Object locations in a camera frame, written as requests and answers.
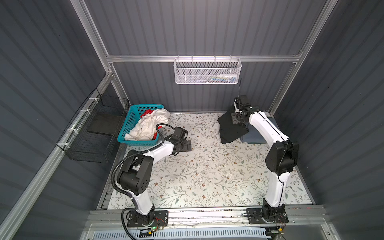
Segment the black t shirt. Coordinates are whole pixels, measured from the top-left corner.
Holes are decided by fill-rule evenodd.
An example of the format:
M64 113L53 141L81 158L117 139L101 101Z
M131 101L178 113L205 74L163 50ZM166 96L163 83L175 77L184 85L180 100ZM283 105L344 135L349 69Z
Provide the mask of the black t shirt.
M218 118L219 133L222 144L232 143L249 132L244 124L233 124L231 110L226 111Z

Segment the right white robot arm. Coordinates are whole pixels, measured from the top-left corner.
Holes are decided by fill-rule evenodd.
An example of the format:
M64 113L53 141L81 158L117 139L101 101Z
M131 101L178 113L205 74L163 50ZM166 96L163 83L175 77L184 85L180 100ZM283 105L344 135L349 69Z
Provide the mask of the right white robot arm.
M265 163L270 171L269 185L259 214L248 213L249 220L261 217L265 223L286 224L285 191L288 179L297 165L299 145L283 134L257 107L252 107L247 96L234 99L234 124L248 123L256 128L269 146Z

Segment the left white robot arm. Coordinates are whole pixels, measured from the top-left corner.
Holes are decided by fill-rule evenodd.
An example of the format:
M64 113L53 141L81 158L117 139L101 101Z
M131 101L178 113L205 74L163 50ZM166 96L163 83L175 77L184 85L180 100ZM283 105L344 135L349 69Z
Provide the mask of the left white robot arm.
M164 137L156 125L161 141L143 151L132 150L113 169L111 184L118 193L128 196L134 204L133 220L137 224L150 226L155 220L155 206L150 200L147 188L150 184L155 163L166 157L175 157L181 152L190 152L192 142L188 140L188 131L180 127L171 127L173 134Z

